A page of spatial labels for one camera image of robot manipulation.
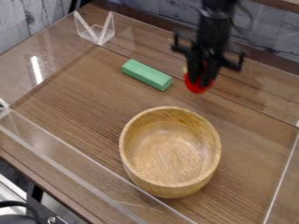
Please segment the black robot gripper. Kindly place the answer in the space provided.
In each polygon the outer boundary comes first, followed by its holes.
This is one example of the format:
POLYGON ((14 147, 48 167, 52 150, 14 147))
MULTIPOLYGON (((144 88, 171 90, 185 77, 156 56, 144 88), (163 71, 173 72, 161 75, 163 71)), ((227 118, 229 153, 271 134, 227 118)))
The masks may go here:
POLYGON ((244 53, 233 62, 225 58, 225 46, 229 42, 231 17, 239 0, 201 0, 199 12, 199 23, 195 32, 183 29, 173 31, 172 50, 184 55, 189 81, 195 83, 201 75, 201 65, 204 63, 204 73, 201 85, 208 87, 216 79, 220 67, 239 71, 243 66, 244 53))

